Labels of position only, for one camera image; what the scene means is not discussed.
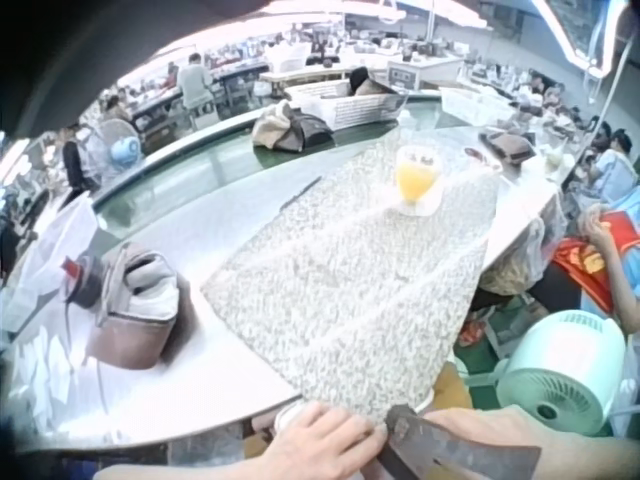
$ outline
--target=electric fan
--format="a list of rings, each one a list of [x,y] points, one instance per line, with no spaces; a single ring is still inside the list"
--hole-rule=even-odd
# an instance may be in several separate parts
[[[97,127],[97,133],[107,147],[107,164],[102,170],[102,185],[136,166],[142,159],[138,132],[130,123],[120,119],[105,120]]]
[[[602,428],[618,394],[625,351],[612,319],[559,312],[534,325],[493,373],[473,375],[466,383],[497,381],[502,407],[519,405],[550,428],[592,435]]]

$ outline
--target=blue shirt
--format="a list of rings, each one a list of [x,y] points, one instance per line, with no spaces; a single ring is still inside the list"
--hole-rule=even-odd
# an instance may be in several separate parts
[[[629,218],[636,227],[636,232],[640,226],[640,187],[635,187],[628,195],[624,196],[617,202],[611,204],[613,210],[623,211],[629,215]],[[640,298],[640,247],[632,247],[622,258],[622,268],[624,274],[633,289],[637,298]],[[585,312],[593,313],[601,318],[608,318],[609,315],[604,313],[594,301],[587,295],[586,292],[582,292],[582,300],[580,302],[580,309]]]

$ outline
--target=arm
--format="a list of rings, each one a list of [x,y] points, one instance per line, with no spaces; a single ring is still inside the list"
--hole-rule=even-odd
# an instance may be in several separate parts
[[[615,161],[616,161],[616,154],[611,150],[607,150],[602,155],[600,155],[600,158],[598,158],[596,162],[593,165],[591,165],[591,167],[589,168],[589,171],[587,172],[589,177],[589,183],[593,184],[598,178],[600,178],[604,174],[604,172],[607,170],[609,165],[612,165],[613,163],[615,163]]]
[[[202,83],[204,83],[205,87],[210,87],[213,83],[213,77],[211,76],[211,72],[204,65],[202,66]]]
[[[622,324],[622,330],[627,334],[635,333],[640,330],[640,302],[624,273],[620,255],[615,246],[605,248],[600,253],[607,266],[613,305]]]
[[[425,418],[487,445],[540,447],[535,480],[632,480],[640,472],[640,443],[551,430],[518,406],[490,411],[453,408]]]
[[[640,472],[640,443],[621,438],[588,438],[566,434],[573,455],[564,457],[566,470],[572,476],[561,478],[610,479],[638,478]]]
[[[112,467],[94,480],[329,480],[350,478],[387,440],[386,428],[344,409],[312,402],[274,438],[259,458],[228,467]]]
[[[258,459],[218,468],[172,468],[118,465],[98,472],[94,480],[253,480],[262,478]]]
[[[578,224],[580,230],[585,233],[589,242],[598,249],[604,259],[614,310],[622,330],[627,334],[635,333],[640,330],[640,302],[627,279],[613,236],[598,217],[589,218],[588,215],[584,215],[579,219]],[[628,255],[637,255],[637,253],[630,251]]]

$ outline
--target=handbag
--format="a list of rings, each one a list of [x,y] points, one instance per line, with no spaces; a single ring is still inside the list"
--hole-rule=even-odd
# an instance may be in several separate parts
[[[86,354],[129,370],[152,368],[176,323],[177,282],[160,253],[123,245],[107,267]]]

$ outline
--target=wall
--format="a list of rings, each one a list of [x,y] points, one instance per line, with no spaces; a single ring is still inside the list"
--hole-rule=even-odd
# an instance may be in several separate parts
[[[408,18],[402,27],[383,25],[376,20],[367,19],[360,22],[363,28],[402,31],[412,37],[424,36],[426,19]],[[548,77],[562,82],[566,86],[564,101],[570,106],[580,107],[582,116],[590,118],[599,114],[604,104],[605,95],[615,75],[615,69],[603,83],[602,91],[595,104],[588,103],[588,96],[583,88],[583,72],[570,64],[547,24],[539,17],[527,15],[524,19],[520,39],[510,41],[489,30],[462,28],[451,24],[437,22],[436,37],[468,43],[478,50],[483,58],[493,59],[500,63],[509,63],[520,68],[534,68]],[[636,144],[632,158],[640,153],[640,70],[627,65],[616,90],[613,102],[606,115],[606,120],[615,130],[625,128]]]

